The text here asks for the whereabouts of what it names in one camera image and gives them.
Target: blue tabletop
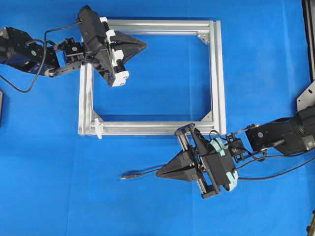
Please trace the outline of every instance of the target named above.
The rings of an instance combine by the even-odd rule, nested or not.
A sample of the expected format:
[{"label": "blue tabletop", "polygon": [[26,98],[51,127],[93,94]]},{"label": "blue tabletop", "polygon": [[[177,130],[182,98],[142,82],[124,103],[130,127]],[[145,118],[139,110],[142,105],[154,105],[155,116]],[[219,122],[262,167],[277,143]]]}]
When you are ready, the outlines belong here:
[{"label": "blue tabletop", "polygon": [[[228,132],[292,116],[310,84],[300,0],[11,0],[1,3],[0,27],[42,39],[45,30],[74,23],[85,4],[109,18],[221,20]],[[49,39],[73,36],[80,40],[78,28]],[[108,120],[205,115],[205,45],[187,37],[138,38],[148,48],[126,64],[125,86],[108,88],[95,75],[97,112]],[[22,88],[32,80],[6,65],[0,74]],[[314,164],[273,180],[239,181],[234,191],[207,200],[194,182],[119,180],[128,170],[168,162],[181,147],[173,136],[79,136],[79,76],[39,77],[29,94],[0,82],[1,236],[306,234],[315,209]],[[311,155],[254,163],[240,175],[271,175]]]}]

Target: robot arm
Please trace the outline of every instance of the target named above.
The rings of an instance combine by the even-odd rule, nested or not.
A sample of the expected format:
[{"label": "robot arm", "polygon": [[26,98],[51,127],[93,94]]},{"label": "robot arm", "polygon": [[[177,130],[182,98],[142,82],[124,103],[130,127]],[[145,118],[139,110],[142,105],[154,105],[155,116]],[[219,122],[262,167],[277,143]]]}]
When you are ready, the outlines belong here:
[{"label": "robot arm", "polygon": [[[253,153],[246,150],[242,140],[236,137],[242,132],[246,133]],[[191,134],[194,146],[189,143],[187,134]],[[315,105],[300,110],[292,118],[281,118],[264,125],[251,125],[226,135],[225,138],[219,135],[207,140],[193,123],[179,128],[175,136],[182,150],[170,162],[158,169],[156,176],[196,181],[202,198],[208,198],[220,194],[221,186],[227,191],[232,191],[236,187],[239,174],[235,163],[250,157],[264,160],[268,148],[275,148],[284,156],[305,153],[313,149]],[[257,154],[263,154],[263,157],[255,157]],[[208,175],[211,184],[207,183],[204,174]],[[122,179],[141,175],[123,176]]]},{"label": "robot arm", "polygon": [[[83,43],[75,42],[73,38],[60,44],[45,41],[42,43],[52,45],[46,47],[46,55],[45,45],[36,43],[41,40],[33,40],[26,32],[18,29],[4,27],[0,31],[0,63],[23,72],[50,77],[69,73],[85,63],[91,63],[110,87],[124,85],[129,77],[125,63],[145,49],[146,44],[119,31],[110,30],[107,19],[101,22],[99,15],[87,5],[79,11],[77,20]],[[58,52],[63,53],[63,67],[59,65]]]}]

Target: black cable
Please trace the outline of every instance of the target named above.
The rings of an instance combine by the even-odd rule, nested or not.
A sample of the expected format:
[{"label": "black cable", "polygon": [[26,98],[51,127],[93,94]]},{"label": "black cable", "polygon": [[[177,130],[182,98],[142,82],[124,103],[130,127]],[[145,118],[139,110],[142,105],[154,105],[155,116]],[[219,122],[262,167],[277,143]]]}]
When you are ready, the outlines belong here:
[{"label": "black cable", "polygon": [[44,34],[44,41],[42,42],[43,43],[43,47],[44,47],[44,52],[43,52],[43,59],[41,61],[41,64],[39,66],[39,69],[38,69],[38,72],[36,73],[34,79],[32,80],[31,82],[31,85],[29,86],[29,88],[27,90],[22,90],[22,89],[19,89],[18,87],[14,86],[10,81],[8,81],[5,77],[3,77],[2,75],[0,75],[0,78],[2,78],[7,84],[9,84],[11,87],[13,87],[15,90],[17,90],[18,92],[21,92],[21,93],[27,93],[29,92],[32,88],[33,88],[33,85],[36,81],[36,79],[38,78],[42,68],[43,68],[43,65],[44,65],[44,62],[45,62],[45,59],[46,59],[46,55],[47,55],[47,34],[50,33],[50,32],[54,32],[54,31],[59,31],[59,30],[66,30],[66,29],[69,29],[71,27],[74,27],[76,26],[77,24],[80,24],[80,22],[77,22],[77,23],[74,23],[74,24],[71,24],[69,26],[66,26],[66,27],[60,27],[60,28],[55,28],[55,29],[50,29],[50,30],[47,30]]},{"label": "black cable", "polygon": [[156,172],[158,170],[160,170],[160,168],[154,169],[154,170],[150,170],[150,171],[147,171],[147,172],[143,172],[143,173],[121,176],[120,179],[138,178],[138,177],[141,177],[143,175],[147,175],[149,173]]},{"label": "black cable", "polygon": [[295,171],[299,168],[301,168],[302,166],[305,166],[309,163],[311,163],[312,161],[315,161],[315,157],[313,157],[311,160],[308,160],[307,162],[304,162],[303,164],[297,166],[297,167],[294,167],[290,170],[287,170],[287,171],[284,171],[282,173],[279,173],[279,174],[276,174],[276,175],[272,175],[272,176],[267,176],[267,177],[257,177],[257,178],[247,178],[247,177],[239,177],[238,179],[239,180],[265,180],[265,179],[271,179],[271,178],[275,178],[275,177],[279,177],[279,176],[282,176],[284,174],[287,174],[287,173],[290,173],[292,171]]},{"label": "black cable", "polygon": [[[240,166],[240,167],[238,167],[238,168],[236,168],[236,169],[239,170],[240,168],[243,168],[244,166],[246,166],[246,165],[248,165],[248,164],[250,164],[250,163],[252,163],[252,162],[254,162],[254,161],[259,161],[260,159],[265,159],[265,158],[279,158],[279,157],[296,157],[296,156],[303,155],[303,154],[305,154],[305,153],[306,153],[306,152],[299,153],[299,154],[295,154],[295,155],[289,155],[289,156],[288,156],[288,155],[264,156],[264,157],[260,157],[260,158],[251,160],[251,161],[245,163],[244,165],[242,165],[242,166]],[[305,165],[307,165],[307,164],[309,164],[309,163],[311,163],[311,162],[313,162],[313,161],[315,161],[315,157],[313,157],[312,159],[310,159],[310,160],[308,160],[308,161],[302,163],[302,164],[299,165],[299,166],[296,166],[296,167],[294,167],[294,168],[292,168],[292,169],[289,169],[289,170],[287,170],[287,171],[281,172],[281,173],[279,173],[279,174],[271,175],[271,176],[266,176],[266,177],[239,177],[238,179],[239,179],[239,180],[253,180],[253,181],[255,181],[255,180],[271,179],[271,178],[279,177],[279,176],[285,175],[285,174],[287,174],[287,173],[290,173],[290,172],[292,172],[292,171],[295,171],[295,170],[297,170],[297,169],[299,169],[299,168],[301,168],[301,167],[303,167],[303,166],[305,166]]]},{"label": "black cable", "polygon": [[274,155],[274,156],[258,157],[258,158],[256,158],[256,159],[253,159],[253,160],[251,160],[251,161],[248,161],[248,162],[246,162],[245,164],[243,164],[243,165],[237,167],[236,170],[239,170],[239,169],[245,167],[246,165],[248,165],[248,164],[250,164],[250,163],[252,163],[252,162],[254,162],[254,161],[259,161],[259,160],[263,160],[263,159],[266,159],[266,158],[296,157],[296,156],[301,156],[301,155],[303,155],[303,154],[305,154],[305,152],[298,153],[298,154],[295,154],[295,155]]},{"label": "black cable", "polygon": [[221,134],[220,134],[218,131],[216,131],[215,129],[211,130],[210,133],[209,133],[209,139],[210,139],[210,140],[212,139],[212,138],[211,138],[211,133],[216,133],[221,139],[223,139],[223,140],[226,141],[226,138],[223,138],[223,137],[221,136]]}]

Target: square frame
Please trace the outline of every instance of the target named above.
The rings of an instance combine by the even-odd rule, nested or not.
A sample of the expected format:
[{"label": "square frame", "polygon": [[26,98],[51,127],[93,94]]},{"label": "square frame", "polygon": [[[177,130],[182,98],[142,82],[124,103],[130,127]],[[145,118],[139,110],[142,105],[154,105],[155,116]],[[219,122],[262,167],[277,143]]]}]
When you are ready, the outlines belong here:
[{"label": "square frame", "polygon": [[166,135],[177,128],[195,123],[201,133],[212,129],[226,133],[225,91],[220,21],[201,20],[113,20],[108,19],[111,30],[141,35],[194,35],[209,48],[211,110],[201,121],[103,121],[93,110],[94,67],[81,66],[79,94],[80,135]]}]

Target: aluminum frame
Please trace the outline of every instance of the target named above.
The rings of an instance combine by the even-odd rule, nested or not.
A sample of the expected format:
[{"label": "aluminum frame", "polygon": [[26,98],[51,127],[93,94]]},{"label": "aluminum frame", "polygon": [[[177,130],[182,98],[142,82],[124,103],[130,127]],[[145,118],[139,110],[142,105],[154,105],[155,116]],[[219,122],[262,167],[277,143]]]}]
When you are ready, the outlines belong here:
[{"label": "aluminum frame", "polygon": [[79,95],[80,135],[165,135],[174,134],[177,128],[195,123],[201,133],[215,129],[226,133],[225,92],[223,79],[222,41],[220,21],[191,20],[113,20],[108,19],[110,29],[126,34],[143,35],[196,35],[209,48],[210,112],[201,121],[161,122],[107,122],[93,110],[94,68],[81,66]]}]

